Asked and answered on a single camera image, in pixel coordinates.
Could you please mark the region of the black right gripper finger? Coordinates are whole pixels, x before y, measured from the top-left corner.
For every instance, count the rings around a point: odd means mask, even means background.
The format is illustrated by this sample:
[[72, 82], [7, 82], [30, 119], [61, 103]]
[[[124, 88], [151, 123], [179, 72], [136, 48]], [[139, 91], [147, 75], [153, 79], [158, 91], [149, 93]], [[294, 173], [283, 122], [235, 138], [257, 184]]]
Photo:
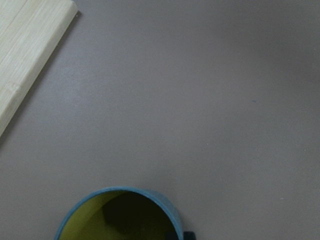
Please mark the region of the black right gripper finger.
[[102, 207], [108, 240], [166, 240], [175, 228], [163, 209], [149, 198], [126, 192]]

